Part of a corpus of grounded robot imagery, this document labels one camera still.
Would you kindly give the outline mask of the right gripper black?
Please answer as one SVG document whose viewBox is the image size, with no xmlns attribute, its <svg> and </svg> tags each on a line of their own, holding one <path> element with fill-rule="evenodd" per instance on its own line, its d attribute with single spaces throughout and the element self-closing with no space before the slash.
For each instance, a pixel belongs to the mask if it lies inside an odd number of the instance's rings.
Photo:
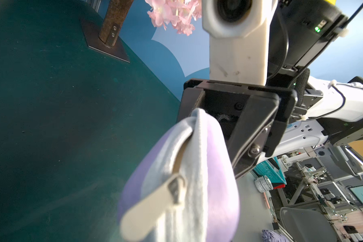
<svg viewBox="0 0 363 242">
<path fill-rule="evenodd" d="M 177 120 L 196 108 L 220 123 L 235 178 L 248 173 L 264 152 L 272 156 L 297 103 L 293 89 L 204 79 L 184 83 Z"/>
</svg>

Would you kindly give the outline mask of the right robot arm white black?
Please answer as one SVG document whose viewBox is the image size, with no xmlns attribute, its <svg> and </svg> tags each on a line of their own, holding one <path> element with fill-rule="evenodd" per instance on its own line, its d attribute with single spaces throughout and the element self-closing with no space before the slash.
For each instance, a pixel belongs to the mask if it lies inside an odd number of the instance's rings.
<svg viewBox="0 0 363 242">
<path fill-rule="evenodd" d="M 242 177 L 292 150 L 363 139 L 363 81 L 313 79 L 309 65 L 350 18 L 328 1 L 203 1 L 210 78 L 184 85 L 178 121 L 208 175 Z"/>
</svg>

